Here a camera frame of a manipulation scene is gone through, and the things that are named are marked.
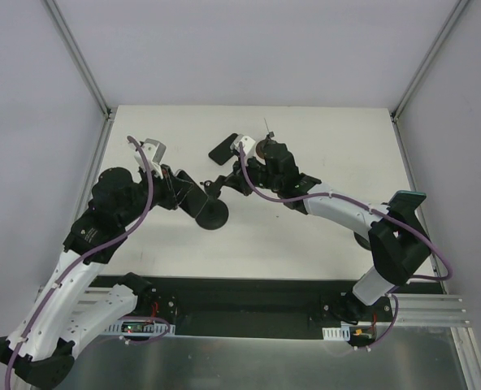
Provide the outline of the black phone stand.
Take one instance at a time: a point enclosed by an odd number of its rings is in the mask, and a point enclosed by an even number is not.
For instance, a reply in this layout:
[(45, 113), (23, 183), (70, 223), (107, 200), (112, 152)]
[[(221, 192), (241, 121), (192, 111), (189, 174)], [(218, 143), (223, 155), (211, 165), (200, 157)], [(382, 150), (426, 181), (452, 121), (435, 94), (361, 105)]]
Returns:
[(229, 218), (228, 206), (220, 199), (222, 182), (206, 180), (201, 185), (207, 200), (196, 217), (197, 225), (210, 231), (218, 230)]
[(356, 242), (373, 254), (404, 257), (415, 243), (415, 238), (410, 232), (391, 221), (395, 219), (413, 227), (416, 219), (415, 212), (402, 214), (390, 211), (388, 204), (364, 204), (364, 207), (353, 206), (349, 215)]

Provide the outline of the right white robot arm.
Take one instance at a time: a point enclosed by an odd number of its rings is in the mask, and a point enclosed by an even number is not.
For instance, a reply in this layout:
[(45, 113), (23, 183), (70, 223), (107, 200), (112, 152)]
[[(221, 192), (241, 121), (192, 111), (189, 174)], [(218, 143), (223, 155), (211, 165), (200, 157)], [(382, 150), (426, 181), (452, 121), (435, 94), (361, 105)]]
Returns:
[(398, 191), (384, 204), (373, 206), (338, 193), (333, 187), (300, 172), (284, 143), (247, 136), (224, 141), (209, 154), (218, 165), (231, 158), (232, 172), (207, 183), (212, 194), (229, 187), (245, 196), (255, 189), (270, 190), (273, 202), (304, 215), (328, 219), (363, 239), (372, 254), (370, 270), (346, 295), (346, 310), (355, 320), (365, 320), (375, 311), (375, 302), (395, 287), (405, 284), (431, 253), (430, 241), (416, 209), (423, 193)]

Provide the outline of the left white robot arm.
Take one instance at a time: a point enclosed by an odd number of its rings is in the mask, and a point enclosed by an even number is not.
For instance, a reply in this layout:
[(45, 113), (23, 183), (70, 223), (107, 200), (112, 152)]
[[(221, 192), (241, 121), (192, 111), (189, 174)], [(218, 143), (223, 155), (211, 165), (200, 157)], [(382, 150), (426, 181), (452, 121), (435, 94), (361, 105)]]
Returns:
[(96, 305), (72, 316), (86, 288), (103, 271), (117, 249), (155, 207), (182, 210), (197, 219), (209, 201), (205, 191), (185, 171), (167, 165), (140, 170), (140, 181), (122, 167), (105, 170), (92, 188), (87, 210), (72, 224), (54, 271), (35, 300), (32, 311), (8, 336), (0, 337), (4, 387), (12, 378), (40, 389), (58, 386), (80, 353), (107, 327), (122, 317), (170, 324), (157, 318), (153, 286), (129, 272)]

